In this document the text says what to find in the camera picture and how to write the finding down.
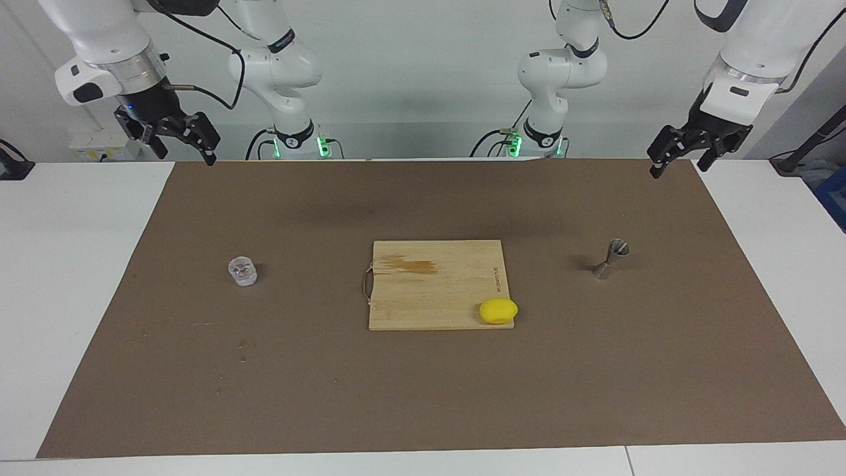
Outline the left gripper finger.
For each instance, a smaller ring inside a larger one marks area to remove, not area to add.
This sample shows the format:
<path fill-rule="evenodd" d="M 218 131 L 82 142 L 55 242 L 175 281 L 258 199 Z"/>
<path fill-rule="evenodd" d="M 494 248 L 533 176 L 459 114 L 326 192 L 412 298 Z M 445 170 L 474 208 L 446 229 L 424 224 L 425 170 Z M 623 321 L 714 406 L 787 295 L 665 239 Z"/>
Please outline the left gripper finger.
<path fill-rule="evenodd" d="M 735 153 L 735 151 L 737 151 L 746 141 L 750 132 L 751 129 L 741 129 L 725 136 L 707 133 L 706 151 L 696 163 L 696 167 L 701 172 L 709 171 L 711 165 L 713 165 L 719 157 L 722 157 L 727 153 Z"/>
<path fill-rule="evenodd" d="M 696 132 L 689 128 L 662 127 L 652 144 L 646 149 L 647 156 L 652 160 L 650 175 L 655 180 L 661 178 L 665 169 L 678 157 L 686 155 L 689 142 L 695 139 Z"/>

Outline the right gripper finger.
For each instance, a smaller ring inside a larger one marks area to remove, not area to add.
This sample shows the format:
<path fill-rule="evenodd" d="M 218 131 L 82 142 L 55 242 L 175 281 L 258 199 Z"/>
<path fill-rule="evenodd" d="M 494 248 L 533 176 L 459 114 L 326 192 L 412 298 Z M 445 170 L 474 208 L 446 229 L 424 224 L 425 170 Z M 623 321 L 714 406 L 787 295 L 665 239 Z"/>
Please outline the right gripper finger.
<path fill-rule="evenodd" d="M 196 149 L 207 166 L 215 165 L 215 149 L 221 138 L 205 112 L 173 115 L 171 130 L 174 138 Z"/>
<path fill-rule="evenodd" d="M 167 147 L 158 138 L 156 126 L 154 124 L 146 124 L 139 122 L 130 115 L 121 106 L 118 106 L 114 111 L 115 120 L 123 129 L 127 138 L 133 141 L 140 141 L 143 145 L 151 148 L 152 153 L 158 159 L 165 159 L 167 156 Z"/>

